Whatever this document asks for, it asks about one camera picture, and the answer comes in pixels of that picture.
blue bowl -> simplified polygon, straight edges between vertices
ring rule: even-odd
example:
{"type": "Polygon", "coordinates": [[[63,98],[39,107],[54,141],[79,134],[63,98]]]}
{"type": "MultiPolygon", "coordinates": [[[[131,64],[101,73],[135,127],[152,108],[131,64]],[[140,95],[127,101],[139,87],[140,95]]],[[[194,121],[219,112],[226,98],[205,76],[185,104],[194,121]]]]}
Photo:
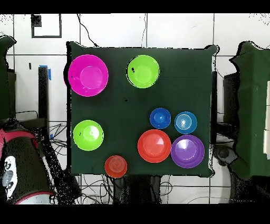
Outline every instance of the blue bowl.
{"type": "Polygon", "coordinates": [[[170,112],[164,108],[157,108],[150,115],[150,123],[157,129],[164,129],[171,123],[170,112]]]}
{"type": "Polygon", "coordinates": [[[197,119],[191,112],[181,112],[175,118],[175,128],[181,134],[190,134],[196,129],[196,127],[197,119]]]}

dark green cloth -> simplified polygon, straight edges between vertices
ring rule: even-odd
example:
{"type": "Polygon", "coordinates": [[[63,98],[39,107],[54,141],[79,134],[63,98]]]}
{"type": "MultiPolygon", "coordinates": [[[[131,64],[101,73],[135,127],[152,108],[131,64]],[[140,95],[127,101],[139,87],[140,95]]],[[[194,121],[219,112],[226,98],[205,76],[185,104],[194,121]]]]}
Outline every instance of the dark green cloth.
{"type": "Polygon", "coordinates": [[[270,50],[262,50],[251,42],[241,44],[232,61],[240,72],[239,137],[236,152],[239,158],[232,170],[242,179],[254,175],[269,176],[270,161],[263,153],[267,81],[270,80],[270,50]]]}
{"type": "Polygon", "coordinates": [[[6,52],[16,41],[10,36],[0,36],[0,120],[9,118],[9,93],[7,81],[6,52]]]}
{"type": "Polygon", "coordinates": [[[104,131],[102,145],[94,151],[80,150],[71,138],[71,172],[73,174],[104,174],[104,164],[112,155],[123,156],[128,164],[127,174],[201,175],[208,177],[210,94],[212,56],[217,47],[206,50],[155,48],[84,48],[71,42],[72,60],[82,54],[93,54],[106,64],[109,81],[106,88],[94,97],[82,97],[71,91],[71,136],[79,122],[90,119],[104,131]],[[126,78],[126,66],[137,55],[149,55],[160,67],[158,81],[150,88],[139,89],[126,78]],[[161,163],[148,163],[137,149],[141,134],[154,129],[150,114],[157,107],[171,113],[171,124],[163,129],[171,142],[181,136],[174,127],[176,115],[182,111],[195,114],[198,121],[192,133],[201,139],[205,157],[195,168],[177,166],[169,155],[161,163]]]}

light blue bowl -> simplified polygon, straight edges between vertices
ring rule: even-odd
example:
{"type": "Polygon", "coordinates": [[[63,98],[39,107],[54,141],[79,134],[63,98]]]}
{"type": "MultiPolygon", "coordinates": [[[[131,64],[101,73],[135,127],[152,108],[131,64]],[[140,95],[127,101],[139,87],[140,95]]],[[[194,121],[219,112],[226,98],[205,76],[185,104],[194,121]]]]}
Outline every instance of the light blue bowl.
{"type": "Polygon", "coordinates": [[[181,134],[190,134],[196,129],[196,127],[197,118],[191,112],[181,112],[175,118],[175,128],[181,134]]]}

floor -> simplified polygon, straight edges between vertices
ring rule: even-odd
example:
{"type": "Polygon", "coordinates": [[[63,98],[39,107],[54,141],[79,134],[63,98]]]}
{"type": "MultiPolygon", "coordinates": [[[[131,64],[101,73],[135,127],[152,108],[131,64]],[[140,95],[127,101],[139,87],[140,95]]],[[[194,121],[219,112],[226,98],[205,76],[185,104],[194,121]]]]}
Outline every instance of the floor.
{"type": "MultiPolygon", "coordinates": [[[[220,47],[216,58],[218,75],[218,112],[223,107],[223,76],[236,71],[229,62],[242,41],[253,41],[262,48],[268,48],[269,14],[81,14],[81,23],[89,31],[90,38],[99,46],[142,46],[155,48],[204,48],[215,44],[220,47]]],[[[93,46],[85,28],[79,24],[76,14],[61,14],[61,38],[32,38],[30,15],[0,15],[0,34],[13,36],[17,43],[7,52],[7,62],[15,69],[16,111],[38,110],[39,65],[51,69],[49,80],[49,120],[51,134],[66,140],[66,86],[63,69],[66,64],[66,41],[76,41],[84,46],[93,46]]],[[[42,27],[34,28],[35,35],[59,35],[59,15],[42,14],[42,27]]],[[[18,120],[34,118],[36,113],[18,114],[18,120]]],[[[218,121],[223,115],[218,114],[218,121]]],[[[62,168],[66,166],[66,148],[57,148],[62,168]]],[[[218,165],[213,158],[215,175],[211,178],[197,176],[163,176],[160,190],[162,203],[227,203],[230,195],[230,178],[226,167],[218,165]]],[[[100,175],[81,175],[78,182],[85,194],[76,203],[89,204],[93,200],[86,195],[100,195],[105,192],[100,175]]]]}

grout line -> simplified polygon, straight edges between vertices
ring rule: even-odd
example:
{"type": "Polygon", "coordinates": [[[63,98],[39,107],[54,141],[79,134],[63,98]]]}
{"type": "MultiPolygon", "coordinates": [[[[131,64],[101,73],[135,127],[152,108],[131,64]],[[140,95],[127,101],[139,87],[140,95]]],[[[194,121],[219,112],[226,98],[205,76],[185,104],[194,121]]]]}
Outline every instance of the grout line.
{"type": "MultiPolygon", "coordinates": [[[[208,188],[209,186],[182,186],[182,185],[173,185],[172,187],[179,187],[179,188],[208,188]]],[[[230,186],[211,186],[211,188],[230,188],[230,186]]]]}
{"type": "Polygon", "coordinates": [[[80,179],[81,179],[81,189],[82,189],[82,175],[80,175],[80,179]]]}
{"type": "Polygon", "coordinates": [[[146,14],[146,47],[147,47],[148,13],[146,14]]]}
{"type": "Polygon", "coordinates": [[[79,14],[79,18],[80,18],[79,26],[80,26],[80,44],[81,44],[81,14],[79,14]]]}
{"type": "Polygon", "coordinates": [[[211,178],[209,178],[209,198],[208,198],[209,204],[210,204],[210,197],[211,197],[211,178]]]}
{"type": "Polygon", "coordinates": [[[68,122],[66,120],[49,120],[49,122],[68,122]]]}
{"type": "Polygon", "coordinates": [[[234,57],[235,55],[217,55],[216,57],[234,57]]]}
{"type": "Polygon", "coordinates": [[[213,44],[215,39],[215,14],[213,14],[213,44]]]}
{"type": "MultiPolygon", "coordinates": [[[[14,14],[13,14],[13,39],[15,39],[14,38],[14,14]]],[[[13,70],[15,70],[15,46],[13,45],[12,46],[13,47],[13,70]]]]}
{"type": "Polygon", "coordinates": [[[7,54],[7,56],[66,56],[66,54],[7,54]]]}

